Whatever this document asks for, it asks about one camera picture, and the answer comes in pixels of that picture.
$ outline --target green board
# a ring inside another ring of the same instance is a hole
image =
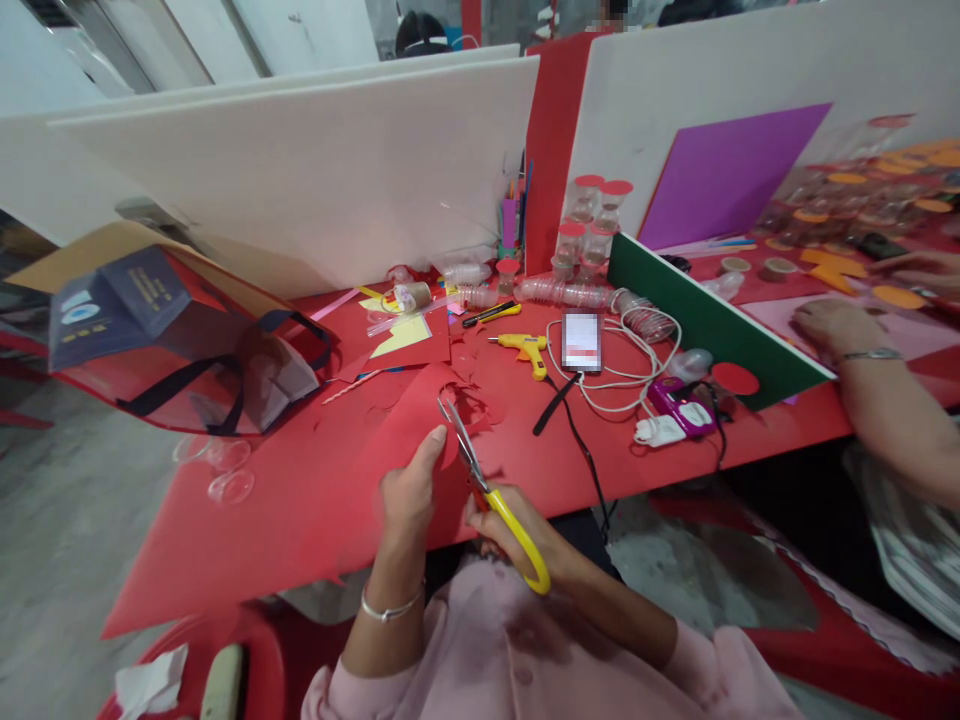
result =
[[[704,348],[715,362],[736,363],[756,375],[760,391],[741,398],[751,410],[763,410],[834,377],[626,235],[613,239],[608,279],[676,318],[684,348]]]

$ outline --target person's hand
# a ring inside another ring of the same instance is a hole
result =
[[[380,481],[385,532],[426,532],[433,517],[433,466],[443,452],[447,427],[438,425],[423,439],[405,468],[391,470]]]
[[[804,335],[834,357],[889,345],[880,324],[866,310],[845,300],[814,300],[798,307],[793,319]]]
[[[520,524],[523,525],[530,539],[533,540],[533,544],[540,551],[551,579],[554,582],[562,580],[569,571],[571,561],[575,558],[577,551],[563,539],[563,536],[546,521],[543,515],[537,512],[537,509],[520,488],[513,485],[490,483],[490,489],[500,491],[500,495],[507,506],[520,521]],[[477,508],[477,501],[472,494],[467,500],[464,520],[467,525],[486,538],[484,544],[488,547],[493,544],[496,549],[510,559],[510,562],[521,573],[528,577],[537,576],[527,553],[524,552],[500,515],[494,510],[481,512]]]
[[[960,300],[960,255],[933,251],[907,253],[874,263],[872,275],[903,285],[921,285],[945,300]]]

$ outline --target scissors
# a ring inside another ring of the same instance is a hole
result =
[[[527,557],[530,558],[533,569],[537,573],[537,577],[530,578],[524,576],[524,580],[527,581],[527,585],[529,585],[534,592],[539,595],[546,595],[550,592],[550,574],[547,572],[547,564],[543,561],[543,556],[530,538],[529,533],[527,533],[523,525],[520,524],[517,516],[513,514],[510,506],[507,505],[503,499],[500,491],[496,489],[491,490],[490,485],[488,485],[484,479],[483,471],[480,469],[480,461],[477,460],[477,451],[473,449],[473,443],[470,442],[467,428],[464,426],[463,420],[460,419],[460,413],[457,412],[456,406],[449,400],[445,402],[442,398],[437,398],[437,402],[440,405],[440,413],[447,422],[453,424],[457,431],[457,440],[460,442],[460,455],[470,469],[470,475],[473,478],[473,492],[474,497],[477,499],[477,504],[481,509],[495,510],[503,519],[503,522],[506,523],[510,532],[512,532],[513,536],[517,539],[517,542],[520,543],[520,547],[523,548]]]

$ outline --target wristwatch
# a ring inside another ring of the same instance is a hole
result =
[[[847,353],[838,360],[903,360],[903,355],[893,348],[877,348],[865,353]]]

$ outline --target gray floor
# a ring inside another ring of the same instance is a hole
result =
[[[178,436],[55,381],[0,381],[0,407],[15,405],[56,426],[0,428],[0,717],[89,718],[113,673],[161,632],[99,640],[172,477]],[[631,587],[703,632],[816,622],[764,546],[665,521],[643,498],[621,503],[611,555]],[[310,602],[309,591],[299,595]],[[333,611],[355,607],[326,591],[321,599]],[[785,683],[809,718],[878,717]]]

